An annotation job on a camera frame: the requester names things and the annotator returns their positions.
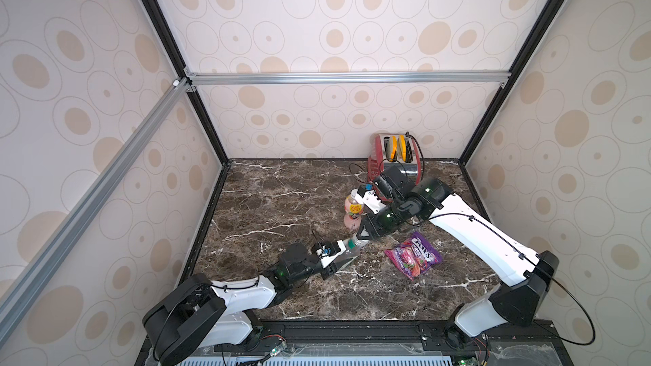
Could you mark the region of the clear pink drink bottle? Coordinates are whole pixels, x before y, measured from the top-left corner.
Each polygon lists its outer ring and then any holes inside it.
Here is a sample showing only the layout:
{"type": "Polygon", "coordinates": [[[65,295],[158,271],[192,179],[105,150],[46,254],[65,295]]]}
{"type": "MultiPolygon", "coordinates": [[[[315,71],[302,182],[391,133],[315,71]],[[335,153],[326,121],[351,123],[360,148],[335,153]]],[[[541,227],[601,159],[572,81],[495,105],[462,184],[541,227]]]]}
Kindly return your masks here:
{"type": "Polygon", "coordinates": [[[352,190],[344,201],[345,215],[343,223],[352,232],[359,230],[362,214],[364,213],[364,205],[357,201],[356,196],[357,191],[352,190]]]}

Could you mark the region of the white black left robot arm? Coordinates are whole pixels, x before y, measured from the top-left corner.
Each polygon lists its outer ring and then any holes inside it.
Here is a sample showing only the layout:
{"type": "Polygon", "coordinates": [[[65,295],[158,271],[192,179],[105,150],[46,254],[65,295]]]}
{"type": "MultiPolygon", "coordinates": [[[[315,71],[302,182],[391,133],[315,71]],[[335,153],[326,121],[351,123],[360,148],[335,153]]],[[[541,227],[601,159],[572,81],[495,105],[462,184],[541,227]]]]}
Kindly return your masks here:
{"type": "Polygon", "coordinates": [[[358,256],[359,248],[350,239],[317,244],[312,250],[299,242],[250,280],[211,281],[204,273],[190,276],[143,317],[154,361],[176,365],[200,347],[257,339],[262,324],[254,310],[282,303],[311,276],[327,279],[358,256]]]}

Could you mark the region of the green label water bottle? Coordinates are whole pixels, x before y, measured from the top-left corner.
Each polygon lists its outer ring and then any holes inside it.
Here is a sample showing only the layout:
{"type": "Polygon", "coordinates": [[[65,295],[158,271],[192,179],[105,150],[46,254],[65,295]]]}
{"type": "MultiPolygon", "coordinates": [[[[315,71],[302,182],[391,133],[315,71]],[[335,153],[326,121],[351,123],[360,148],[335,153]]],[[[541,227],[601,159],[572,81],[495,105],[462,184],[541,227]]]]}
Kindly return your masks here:
{"type": "Polygon", "coordinates": [[[337,267],[337,271],[343,270],[352,264],[357,257],[359,257],[366,241],[361,241],[357,237],[351,237],[344,241],[344,249],[342,254],[339,255],[333,264],[337,267]]]}

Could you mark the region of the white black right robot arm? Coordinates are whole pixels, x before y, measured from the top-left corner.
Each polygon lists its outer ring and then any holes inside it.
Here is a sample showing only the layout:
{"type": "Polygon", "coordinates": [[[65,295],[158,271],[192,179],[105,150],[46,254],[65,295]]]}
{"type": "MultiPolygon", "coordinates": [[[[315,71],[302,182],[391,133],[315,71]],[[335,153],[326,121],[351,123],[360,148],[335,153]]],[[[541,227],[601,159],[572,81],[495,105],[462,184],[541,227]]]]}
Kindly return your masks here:
{"type": "Polygon", "coordinates": [[[428,222],[463,243],[498,276],[498,286],[450,316],[443,334],[451,347],[462,348],[493,327],[533,323],[559,265],[552,252],[538,254],[508,237],[436,177],[413,183],[391,167],[351,196],[370,210],[361,221],[358,240],[392,235],[409,220],[428,222]]]}

